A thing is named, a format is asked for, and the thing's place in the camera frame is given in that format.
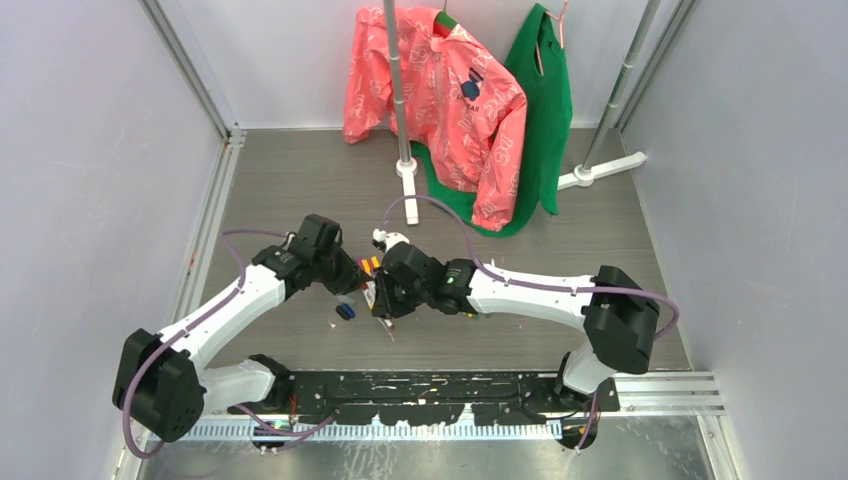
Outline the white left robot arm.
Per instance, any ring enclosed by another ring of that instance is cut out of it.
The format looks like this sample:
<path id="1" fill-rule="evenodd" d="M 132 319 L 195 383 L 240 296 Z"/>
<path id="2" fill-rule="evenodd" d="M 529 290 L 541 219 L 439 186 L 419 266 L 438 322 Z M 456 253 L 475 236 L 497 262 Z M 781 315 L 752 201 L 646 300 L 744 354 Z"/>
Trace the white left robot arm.
<path id="1" fill-rule="evenodd" d="M 182 320 L 124 342 L 112 403 L 124 433 L 137 422 L 165 442 L 186 435 L 204 415 L 237 406 L 277 413 L 294 397 L 291 372 L 264 354 L 213 368 L 214 357 L 254 320 L 312 285 L 334 296 L 356 291 L 365 273 L 343 249 L 339 223 L 306 216 L 280 243 L 239 260 L 237 278 Z"/>

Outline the black pen cap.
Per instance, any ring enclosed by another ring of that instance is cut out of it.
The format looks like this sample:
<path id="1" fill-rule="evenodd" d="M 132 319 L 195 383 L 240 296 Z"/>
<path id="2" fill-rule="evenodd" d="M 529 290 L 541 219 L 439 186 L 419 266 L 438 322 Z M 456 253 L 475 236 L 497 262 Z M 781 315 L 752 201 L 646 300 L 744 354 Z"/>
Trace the black pen cap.
<path id="1" fill-rule="evenodd" d="M 344 313 L 343 313 L 343 311 L 342 311 L 342 309 L 341 309 L 341 305 L 338 305 L 338 306 L 335 308 L 335 311 L 336 311 L 337 315 L 338 315 L 339 317 L 341 317 L 343 320 L 345 320 L 345 321 L 349 321 L 349 320 L 346 320 L 346 319 L 344 318 Z"/>

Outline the blue pen cap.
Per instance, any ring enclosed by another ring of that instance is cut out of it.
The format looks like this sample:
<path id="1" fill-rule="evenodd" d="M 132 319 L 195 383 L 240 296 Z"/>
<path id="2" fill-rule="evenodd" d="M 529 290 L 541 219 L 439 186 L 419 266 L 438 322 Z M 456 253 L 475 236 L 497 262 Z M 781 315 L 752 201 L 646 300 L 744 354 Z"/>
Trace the blue pen cap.
<path id="1" fill-rule="evenodd" d="M 350 320 L 351 318 L 354 318 L 354 317 L 355 317 L 355 312 L 354 312 L 354 310 L 352 309 L 352 307 L 351 307 L 351 306 L 349 306 L 349 305 L 347 305 L 347 304 L 342 304 L 342 305 L 341 305 L 341 309 L 342 309 L 342 311 L 343 311 L 343 313 L 344 313 L 344 318 L 345 318 L 346 320 Z"/>

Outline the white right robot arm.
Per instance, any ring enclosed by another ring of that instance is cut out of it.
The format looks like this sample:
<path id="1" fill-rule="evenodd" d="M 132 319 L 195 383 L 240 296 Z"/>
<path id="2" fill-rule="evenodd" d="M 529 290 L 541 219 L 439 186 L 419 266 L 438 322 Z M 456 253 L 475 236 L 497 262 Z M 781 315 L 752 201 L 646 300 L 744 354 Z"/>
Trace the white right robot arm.
<path id="1" fill-rule="evenodd" d="M 397 319 L 425 305 L 445 315 L 511 314 L 552 321 L 583 333 L 565 355 L 555 384 L 558 403 L 582 409 L 597 387 L 617 374 L 648 371 L 660 308 L 621 269 L 554 277 L 514 272 L 477 260 L 448 262 L 401 241 L 374 270 L 374 316 Z"/>

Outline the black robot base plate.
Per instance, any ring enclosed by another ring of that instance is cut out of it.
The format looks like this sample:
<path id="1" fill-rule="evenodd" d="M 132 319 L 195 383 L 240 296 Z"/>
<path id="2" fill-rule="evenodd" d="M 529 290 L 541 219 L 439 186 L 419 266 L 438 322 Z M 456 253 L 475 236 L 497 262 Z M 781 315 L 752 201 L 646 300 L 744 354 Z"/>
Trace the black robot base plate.
<path id="1" fill-rule="evenodd" d="M 587 448 L 620 402 L 613 379 L 581 397 L 555 371 L 295 371 L 270 404 L 245 407 L 278 430 L 316 426 L 313 440 L 535 436 Z"/>

